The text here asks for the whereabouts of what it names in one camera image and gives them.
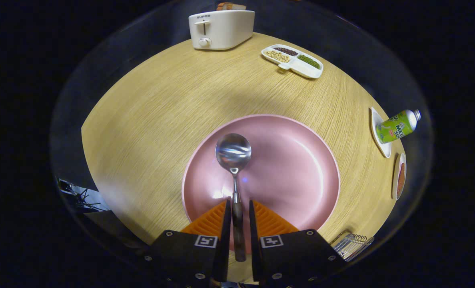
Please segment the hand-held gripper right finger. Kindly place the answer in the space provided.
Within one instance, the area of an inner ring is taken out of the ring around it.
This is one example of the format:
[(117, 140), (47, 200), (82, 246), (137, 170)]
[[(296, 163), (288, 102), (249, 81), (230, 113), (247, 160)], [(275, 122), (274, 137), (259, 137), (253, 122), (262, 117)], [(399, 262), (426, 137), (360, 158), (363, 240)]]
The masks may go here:
[(260, 236), (255, 202), (249, 201), (251, 262), (258, 286), (322, 286), (347, 261), (314, 229)]

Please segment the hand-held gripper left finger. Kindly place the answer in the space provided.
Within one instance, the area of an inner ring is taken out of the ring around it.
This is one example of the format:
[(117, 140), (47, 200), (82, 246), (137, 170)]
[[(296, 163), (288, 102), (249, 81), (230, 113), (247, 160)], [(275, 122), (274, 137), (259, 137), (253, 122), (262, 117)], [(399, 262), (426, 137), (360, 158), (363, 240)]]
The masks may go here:
[(231, 203), (227, 199), (181, 231), (165, 230), (144, 254), (155, 286), (220, 286), (227, 280)]

